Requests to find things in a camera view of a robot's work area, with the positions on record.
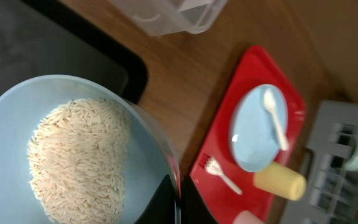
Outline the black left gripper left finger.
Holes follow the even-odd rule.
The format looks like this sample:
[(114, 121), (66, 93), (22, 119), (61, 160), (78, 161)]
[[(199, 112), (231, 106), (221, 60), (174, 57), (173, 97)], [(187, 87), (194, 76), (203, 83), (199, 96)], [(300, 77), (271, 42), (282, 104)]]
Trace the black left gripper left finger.
[(166, 175), (135, 224), (174, 224), (175, 213), (175, 191)]

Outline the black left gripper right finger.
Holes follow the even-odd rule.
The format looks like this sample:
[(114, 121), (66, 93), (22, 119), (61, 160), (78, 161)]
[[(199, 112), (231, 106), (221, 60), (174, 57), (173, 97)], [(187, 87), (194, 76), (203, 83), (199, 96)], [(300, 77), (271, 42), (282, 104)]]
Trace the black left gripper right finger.
[(181, 181), (181, 223), (218, 224), (189, 175)]

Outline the white plastic cup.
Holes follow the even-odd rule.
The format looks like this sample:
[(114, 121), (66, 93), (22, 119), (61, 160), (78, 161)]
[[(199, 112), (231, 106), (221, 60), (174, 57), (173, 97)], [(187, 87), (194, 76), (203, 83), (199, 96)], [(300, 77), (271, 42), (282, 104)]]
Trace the white plastic cup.
[(265, 224), (257, 216), (248, 210), (241, 211), (234, 219), (232, 224)]

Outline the yellow plastic cup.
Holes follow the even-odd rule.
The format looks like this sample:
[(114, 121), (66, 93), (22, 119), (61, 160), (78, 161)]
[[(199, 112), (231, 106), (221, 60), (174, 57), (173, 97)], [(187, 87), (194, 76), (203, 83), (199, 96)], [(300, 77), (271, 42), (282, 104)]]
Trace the yellow plastic cup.
[(277, 162), (254, 174), (253, 185), (288, 200), (297, 201), (306, 190), (306, 179), (299, 173)]

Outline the white rice pile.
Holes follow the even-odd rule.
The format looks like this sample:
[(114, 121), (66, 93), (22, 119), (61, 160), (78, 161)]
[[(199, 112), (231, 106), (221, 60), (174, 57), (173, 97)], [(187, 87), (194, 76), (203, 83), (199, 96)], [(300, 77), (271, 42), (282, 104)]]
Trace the white rice pile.
[(54, 223), (118, 223), (131, 117), (111, 100), (71, 100), (27, 143), (29, 184)]

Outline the light blue plate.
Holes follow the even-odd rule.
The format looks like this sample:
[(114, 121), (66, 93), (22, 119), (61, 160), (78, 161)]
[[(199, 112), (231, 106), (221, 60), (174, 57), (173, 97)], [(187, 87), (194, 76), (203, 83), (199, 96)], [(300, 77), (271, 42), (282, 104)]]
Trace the light blue plate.
[(288, 126), (287, 102), (278, 87), (259, 85), (240, 99), (230, 121), (228, 142), (232, 158), (247, 172), (264, 169), (281, 150), (271, 115), (264, 107), (267, 89), (273, 93), (283, 130)]

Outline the light blue bowl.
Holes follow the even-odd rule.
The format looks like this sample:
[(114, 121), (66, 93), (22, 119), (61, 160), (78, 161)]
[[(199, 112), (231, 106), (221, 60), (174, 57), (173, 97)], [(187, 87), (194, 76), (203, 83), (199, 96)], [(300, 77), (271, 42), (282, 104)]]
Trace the light blue bowl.
[(169, 175), (175, 191), (175, 223), (180, 223), (178, 162), (157, 122), (135, 104), (89, 80), (69, 75), (31, 78), (0, 96), (0, 223), (48, 223), (30, 187), (27, 143), (51, 110), (70, 100), (105, 98), (130, 114), (130, 139), (124, 168), (126, 199), (121, 223), (135, 223), (162, 179)]

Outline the white plastic spoon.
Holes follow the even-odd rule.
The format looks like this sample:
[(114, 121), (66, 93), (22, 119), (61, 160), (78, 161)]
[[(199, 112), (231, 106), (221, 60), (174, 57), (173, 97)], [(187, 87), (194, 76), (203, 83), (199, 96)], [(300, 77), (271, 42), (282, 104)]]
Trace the white plastic spoon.
[(263, 104), (264, 104), (264, 108), (270, 113), (272, 117), (273, 126), (275, 128), (275, 133), (277, 136), (277, 141), (280, 145), (280, 149), (282, 151), (288, 151), (289, 150), (288, 140), (287, 137), (285, 136), (281, 122), (278, 118), (277, 107), (276, 107), (276, 102), (273, 92), (269, 88), (267, 88), (264, 91)]

